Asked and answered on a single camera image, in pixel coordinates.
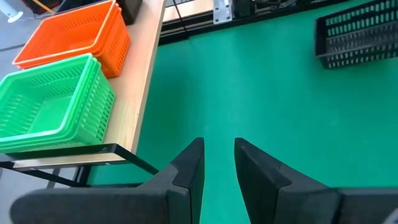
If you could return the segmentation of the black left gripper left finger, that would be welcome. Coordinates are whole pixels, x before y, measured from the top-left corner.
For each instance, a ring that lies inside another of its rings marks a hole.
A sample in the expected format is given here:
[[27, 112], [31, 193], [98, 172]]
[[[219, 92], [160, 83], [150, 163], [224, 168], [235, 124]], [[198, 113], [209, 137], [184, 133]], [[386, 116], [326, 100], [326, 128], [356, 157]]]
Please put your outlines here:
[[205, 140], [195, 138], [169, 165], [139, 188], [144, 223], [200, 222], [205, 183]]

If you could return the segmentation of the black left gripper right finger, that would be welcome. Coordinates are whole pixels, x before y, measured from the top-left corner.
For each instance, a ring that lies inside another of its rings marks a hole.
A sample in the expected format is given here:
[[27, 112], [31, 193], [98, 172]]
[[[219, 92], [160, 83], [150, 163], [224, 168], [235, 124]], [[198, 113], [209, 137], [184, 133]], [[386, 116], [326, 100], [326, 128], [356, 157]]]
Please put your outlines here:
[[243, 138], [234, 140], [239, 187], [251, 223], [333, 223], [341, 195]]

